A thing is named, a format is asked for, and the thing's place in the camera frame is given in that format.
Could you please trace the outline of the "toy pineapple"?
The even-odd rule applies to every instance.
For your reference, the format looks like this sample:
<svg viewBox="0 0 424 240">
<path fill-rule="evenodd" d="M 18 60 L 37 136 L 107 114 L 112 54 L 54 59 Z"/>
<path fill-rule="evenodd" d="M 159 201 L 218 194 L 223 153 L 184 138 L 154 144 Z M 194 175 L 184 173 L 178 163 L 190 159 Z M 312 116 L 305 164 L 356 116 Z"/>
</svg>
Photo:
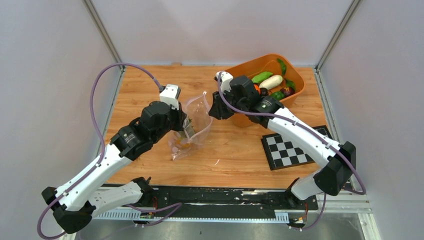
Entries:
<svg viewBox="0 0 424 240">
<path fill-rule="evenodd" d="M 192 145 L 191 138 L 197 133 L 192 119 L 186 118 L 183 123 L 183 130 L 174 133 L 175 143 L 178 148 L 186 149 Z"/>
</svg>

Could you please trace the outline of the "orange plastic basin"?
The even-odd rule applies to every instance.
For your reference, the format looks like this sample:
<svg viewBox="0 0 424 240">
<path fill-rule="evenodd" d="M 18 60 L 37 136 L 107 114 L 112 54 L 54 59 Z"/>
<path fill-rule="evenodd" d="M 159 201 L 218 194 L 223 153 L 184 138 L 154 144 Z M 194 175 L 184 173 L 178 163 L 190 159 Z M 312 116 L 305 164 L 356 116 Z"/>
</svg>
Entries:
<svg viewBox="0 0 424 240">
<path fill-rule="evenodd" d="M 280 64 L 277 62 L 277 58 L 284 61 L 286 64 L 286 73 L 282 76 Z M 295 69 L 295 67 L 282 55 L 270 53 L 252 60 L 240 63 L 236 66 L 225 69 L 226 72 L 230 73 L 233 77 L 246 75 L 250 79 L 259 73 L 268 71 L 274 75 L 280 75 L 283 77 L 283 82 L 275 88 L 268 91 L 268 94 L 280 91 L 284 87 L 292 87 L 295 90 L 295 94 L 285 97 L 280 102 L 286 107 L 290 108 L 297 97 L 304 91 L 306 83 L 304 78 Z"/>
</svg>

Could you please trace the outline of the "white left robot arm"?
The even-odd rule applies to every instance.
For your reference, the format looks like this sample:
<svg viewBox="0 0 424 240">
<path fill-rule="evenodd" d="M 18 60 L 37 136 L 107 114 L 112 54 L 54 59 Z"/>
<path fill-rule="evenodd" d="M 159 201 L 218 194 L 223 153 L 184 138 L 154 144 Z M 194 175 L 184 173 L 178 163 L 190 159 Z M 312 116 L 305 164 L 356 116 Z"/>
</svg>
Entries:
<svg viewBox="0 0 424 240">
<path fill-rule="evenodd" d="M 180 104 L 153 101 L 140 117 L 120 128 L 101 154 L 78 175 L 57 188 L 46 187 L 42 197 L 64 232 L 76 233 L 96 216 L 117 207 L 149 206 L 153 188 L 144 177 L 103 193 L 97 190 L 117 171 L 151 150 L 168 132 L 182 130 L 186 117 Z"/>
</svg>

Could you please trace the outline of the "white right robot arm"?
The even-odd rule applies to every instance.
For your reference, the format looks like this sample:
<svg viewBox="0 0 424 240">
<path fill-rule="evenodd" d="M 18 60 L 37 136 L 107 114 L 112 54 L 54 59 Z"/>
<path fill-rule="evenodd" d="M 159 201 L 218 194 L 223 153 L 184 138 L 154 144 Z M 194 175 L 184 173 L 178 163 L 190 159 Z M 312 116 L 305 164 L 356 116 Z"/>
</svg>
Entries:
<svg viewBox="0 0 424 240">
<path fill-rule="evenodd" d="M 235 113 L 243 114 L 256 124 L 297 143 L 320 167 L 319 170 L 292 182 L 285 191 L 286 204 L 298 209 L 312 195 L 325 193 L 336 196 L 356 172 L 356 147 L 325 137 L 298 119 L 287 107 L 272 96 L 262 96 L 245 75 L 233 77 L 225 71 L 215 75 L 217 91 L 212 94 L 209 115 L 226 120 Z"/>
</svg>

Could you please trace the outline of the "clear zip top bag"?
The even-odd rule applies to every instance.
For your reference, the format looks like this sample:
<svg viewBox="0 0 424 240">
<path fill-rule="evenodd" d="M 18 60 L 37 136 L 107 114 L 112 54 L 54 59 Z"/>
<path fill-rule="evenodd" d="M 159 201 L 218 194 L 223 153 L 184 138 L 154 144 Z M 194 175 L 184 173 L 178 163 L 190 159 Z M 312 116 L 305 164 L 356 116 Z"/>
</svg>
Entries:
<svg viewBox="0 0 424 240">
<path fill-rule="evenodd" d="M 187 114 L 183 130 L 168 134 L 167 144 L 172 161 L 187 157 L 204 145 L 213 122 L 209 116 L 210 109 L 206 91 L 182 104 L 182 110 Z"/>
</svg>

